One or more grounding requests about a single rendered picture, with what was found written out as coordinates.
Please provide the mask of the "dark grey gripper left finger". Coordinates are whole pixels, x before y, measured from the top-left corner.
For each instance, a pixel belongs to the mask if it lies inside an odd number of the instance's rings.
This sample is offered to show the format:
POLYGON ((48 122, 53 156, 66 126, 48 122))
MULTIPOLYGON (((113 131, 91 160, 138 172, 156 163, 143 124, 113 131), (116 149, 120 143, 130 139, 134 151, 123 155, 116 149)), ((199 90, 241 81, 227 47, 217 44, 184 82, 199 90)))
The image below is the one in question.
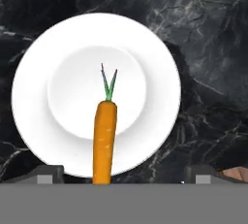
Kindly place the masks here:
POLYGON ((19 184, 63 184, 64 179, 63 166, 39 166, 32 172, 24 176, 18 176, 5 180, 5 183, 19 183, 19 184))

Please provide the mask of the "orange carrot with green stem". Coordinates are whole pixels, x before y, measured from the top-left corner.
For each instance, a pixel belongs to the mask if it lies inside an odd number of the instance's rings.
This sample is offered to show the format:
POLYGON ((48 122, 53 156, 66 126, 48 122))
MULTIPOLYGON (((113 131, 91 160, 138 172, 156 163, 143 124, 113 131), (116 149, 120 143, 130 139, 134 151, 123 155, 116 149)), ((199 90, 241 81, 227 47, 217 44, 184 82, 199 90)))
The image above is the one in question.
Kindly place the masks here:
POLYGON ((114 71, 110 84, 101 65, 106 99, 98 104, 93 139, 93 183, 110 184, 113 145, 117 123, 117 106, 112 102, 117 71, 114 71))

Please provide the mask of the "white round plate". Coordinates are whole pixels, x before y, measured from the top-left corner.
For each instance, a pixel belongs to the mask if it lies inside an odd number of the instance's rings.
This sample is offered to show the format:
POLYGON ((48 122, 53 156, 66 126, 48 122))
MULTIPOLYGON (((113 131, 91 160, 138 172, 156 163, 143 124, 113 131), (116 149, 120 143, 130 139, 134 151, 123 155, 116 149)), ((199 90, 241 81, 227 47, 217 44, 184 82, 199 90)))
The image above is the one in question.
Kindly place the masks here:
POLYGON ((176 121, 180 78, 169 49, 152 31, 114 14, 61 21, 23 55, 12 111, 29 149, 71 176, 90 177, 94 118, 108 82, 115 84, 117 106, 113 173, 148 159, 176 121))

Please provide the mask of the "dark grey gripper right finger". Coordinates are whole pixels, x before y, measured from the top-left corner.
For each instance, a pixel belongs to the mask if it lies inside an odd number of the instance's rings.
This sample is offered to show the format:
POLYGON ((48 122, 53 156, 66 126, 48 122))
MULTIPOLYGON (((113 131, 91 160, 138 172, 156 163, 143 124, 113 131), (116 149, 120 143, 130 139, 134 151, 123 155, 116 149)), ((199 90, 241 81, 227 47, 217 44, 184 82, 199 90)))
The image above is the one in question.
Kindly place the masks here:
POLYGON ((205 165, 192 165, 185 168, 184 181, 190 184, 225 184, 241 183, 244 181, 224 176, 213 168, 205 165))

